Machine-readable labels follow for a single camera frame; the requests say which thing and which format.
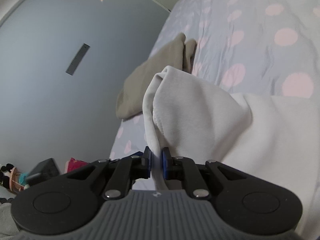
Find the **colourful toy pile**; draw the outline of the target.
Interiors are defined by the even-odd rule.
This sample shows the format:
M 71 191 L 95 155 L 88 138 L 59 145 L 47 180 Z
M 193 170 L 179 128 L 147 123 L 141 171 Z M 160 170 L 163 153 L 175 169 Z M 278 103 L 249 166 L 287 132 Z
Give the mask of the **colourful toy pile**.
M 1 186 L 13 194 L 18 194 L 30 187 L 26 181 L 27 175 L 27 173 L 21 173 L 12 164 L 1 165 Z

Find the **white sweatshirt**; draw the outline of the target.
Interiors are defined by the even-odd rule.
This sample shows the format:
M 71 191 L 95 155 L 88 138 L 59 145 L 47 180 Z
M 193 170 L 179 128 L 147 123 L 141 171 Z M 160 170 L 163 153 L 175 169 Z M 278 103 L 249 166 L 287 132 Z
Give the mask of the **white sweatshirt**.
M 282 186 L 302 202 L 297 233 L 319 236 L 319 106 L 287 96 L 229 94 L 171 66 L 156 74 L 143 98 L 151 176 L 168 188 L 161 150 L 202 164 L 220 161 Z

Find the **grey pink polka-dot bedspread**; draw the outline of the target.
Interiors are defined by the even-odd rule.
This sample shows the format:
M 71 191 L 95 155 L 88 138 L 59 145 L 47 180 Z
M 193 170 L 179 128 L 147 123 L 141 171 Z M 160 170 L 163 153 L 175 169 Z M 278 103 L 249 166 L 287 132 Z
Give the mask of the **grey pink polka-dot bedspread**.
M 229 93 L 319 102 L 319 0 L 179 0 L 152 54 L 197 42 L 193 75 Z

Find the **red pink floor item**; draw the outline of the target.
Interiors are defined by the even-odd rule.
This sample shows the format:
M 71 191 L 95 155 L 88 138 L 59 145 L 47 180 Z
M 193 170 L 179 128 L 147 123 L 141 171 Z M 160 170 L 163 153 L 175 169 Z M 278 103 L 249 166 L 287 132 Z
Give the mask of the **red pink floor item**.
M 78 168 L 86 166 L 87 164 L 88 163 L 85 162 L 85 161 L 71 158 L 68 161 L 66 161 L 64 173 L 72 172 L 72 171 L 74 171 L 74 170 L 76 170 Z

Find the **grey wall plate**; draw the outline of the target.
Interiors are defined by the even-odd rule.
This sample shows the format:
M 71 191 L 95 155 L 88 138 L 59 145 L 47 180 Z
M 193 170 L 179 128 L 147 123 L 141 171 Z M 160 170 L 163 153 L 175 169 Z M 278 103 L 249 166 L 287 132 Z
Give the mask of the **grey wall plate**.
M 69 64 L 66 73 L 68 75 L 74 75 L 76 69 L 78 68 L 79 64 L 81 63 L 82 59 L 90 49 L 90 46 L 88 44 L 83 44 L 81 48 L 78 50 L 74 58 L 72 59 L 71 63 Z

